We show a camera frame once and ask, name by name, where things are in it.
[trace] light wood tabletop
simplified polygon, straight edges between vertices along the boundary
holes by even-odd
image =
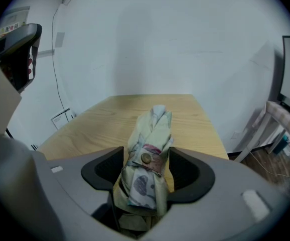
[[[124,146],[126,163],[127,141],[137,117],[156,104],[164,104],[172,111],[174,147],[228,159],[212,123],[189,94],[111,96],[64,125],[38,151],[44,153],[47,160],[52,160]],[[165,178],[173,191],[173,177],[168,168],[167,164]]]

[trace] wooden table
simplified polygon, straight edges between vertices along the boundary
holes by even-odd
[[[64,125],[38,151],[44,153],[47,160],[52,160],[110,147],[126,147],[137,117],[156,104],[164,104],[173,113],[174,147],[228,159],[212,123],[189,94],[111,96]],[[124,163],[127,159],[125,148]],[[165,178],[173,191],[173,177],[168,168],[167,164]]]

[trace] sticker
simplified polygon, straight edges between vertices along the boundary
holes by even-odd
[[[17,29],[21,27],[21,25],[19,24],[19,22],[11,24],[9,26],[5,26],[3,28],[0,29],[0,38],[2,38],[3,36],[5,36],[7,33]]]

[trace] floor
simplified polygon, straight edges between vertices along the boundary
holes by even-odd
[[[290,158],[284,152],[278,155],[274,153],[268,154],[265,149],[253,152],[255,158],[271,173],[283,174],[290,177]],[[290,178],[272,175],[266,172],[251,154],[242,160],[242,164],[248,166],[270,183],[276,185],[282,193],[290,197]]]

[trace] white wall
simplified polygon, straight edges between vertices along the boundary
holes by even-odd
[[[77,113],[110,95],[191,93],[227,152],[251,132],[290,35],[277,0],[70,0],[61,11],[55,57]]]
[[[38,23],[43,28],[39,52],[52,49],[52,17],[61,2],[62,0],[14,0],[7,8],[30,6],[27,23]],[[68,101],[61,79],[58,83],[64,106],[67,107]],[[14,138],[27,146],[40,145],[57,130],[51,118],[63,110],[57,93],[51,56],[37,59],[36,78],[21,96],[22,100],[8,128]]]

